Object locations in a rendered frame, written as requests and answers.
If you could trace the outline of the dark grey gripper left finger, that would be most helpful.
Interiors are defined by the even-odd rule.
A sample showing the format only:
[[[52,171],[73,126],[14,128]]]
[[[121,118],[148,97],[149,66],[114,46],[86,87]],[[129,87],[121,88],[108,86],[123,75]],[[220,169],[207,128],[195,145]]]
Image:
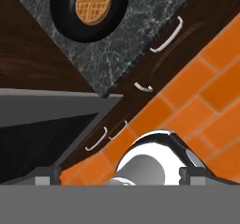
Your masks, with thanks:
[[[61,171],[59,166],[37,167],[28,174],[2,183],[2,186],[60,186]]]

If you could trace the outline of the black bowl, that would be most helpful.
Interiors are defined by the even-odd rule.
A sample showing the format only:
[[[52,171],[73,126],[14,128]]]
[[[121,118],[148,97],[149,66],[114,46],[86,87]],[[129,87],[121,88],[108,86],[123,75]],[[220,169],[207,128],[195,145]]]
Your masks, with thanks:
[[[110,10],[103,21],[87,25],[77,16],[76,0],[50,0],[52,21],[64,37],[81,43],[99,41],[112,33],[123,20],[128,0],[111,0]]]

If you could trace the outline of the dark wood cupboard door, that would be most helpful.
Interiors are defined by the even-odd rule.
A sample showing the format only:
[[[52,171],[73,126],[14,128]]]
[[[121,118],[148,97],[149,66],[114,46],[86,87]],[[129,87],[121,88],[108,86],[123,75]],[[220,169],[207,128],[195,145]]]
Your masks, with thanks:
[[[153,92],[147,93],[138,90],[134,86],[135,82],[138,82],[143,87],[151,85],[153,87]],[[125,120],[129,122],[146,103],[153,98],[159,90],[160,85],[161,80],[154,76],[137,75],[123,79],[115,88],[115,91],[118,91],[124,96],[61,164],[62,170],[64,171],[74,166],[101,150],[110,141],[108,140],[108,136],[114,136],[123,126]],[[91,147],[94,145],[103,135],[104,127],[108,129],[107,136],[94,150],[87,152],[84,147]]]

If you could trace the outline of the golden round waffle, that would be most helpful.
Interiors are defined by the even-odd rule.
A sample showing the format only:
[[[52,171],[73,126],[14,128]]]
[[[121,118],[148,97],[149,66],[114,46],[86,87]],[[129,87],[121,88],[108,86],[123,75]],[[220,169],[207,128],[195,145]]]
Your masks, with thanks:
[[[112,0],[76,0],[77,17],[87,25],[96,25],[107,16]]]

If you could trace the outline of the dark wood drawer front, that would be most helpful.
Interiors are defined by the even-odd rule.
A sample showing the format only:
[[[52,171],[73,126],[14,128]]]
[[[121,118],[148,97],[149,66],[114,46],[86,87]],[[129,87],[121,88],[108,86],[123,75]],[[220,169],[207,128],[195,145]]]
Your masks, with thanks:
[[[184,23],[176,38],[162,52],[145,51],[126,76],[154,76],[164,87],[238,13],[240,0],[187,0],[160,29],[149,45],[157,48],[175,30],[180,16]]]

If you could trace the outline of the dark wood cabinet panel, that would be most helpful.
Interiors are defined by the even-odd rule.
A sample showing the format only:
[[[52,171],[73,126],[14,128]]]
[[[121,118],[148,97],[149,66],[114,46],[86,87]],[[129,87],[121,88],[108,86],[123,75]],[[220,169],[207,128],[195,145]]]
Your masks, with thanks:
[[[19,0],[0,0],[0,88],[92,90]]]

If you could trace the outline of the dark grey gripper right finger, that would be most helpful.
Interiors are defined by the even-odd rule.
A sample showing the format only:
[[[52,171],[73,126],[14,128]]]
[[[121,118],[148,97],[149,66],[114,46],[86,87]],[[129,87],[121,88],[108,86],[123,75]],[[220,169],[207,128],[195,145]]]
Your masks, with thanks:
[[[239,186],[239,183],[217,177],[202,167],[185,167],[179,169],[179,184],[184,186]]]

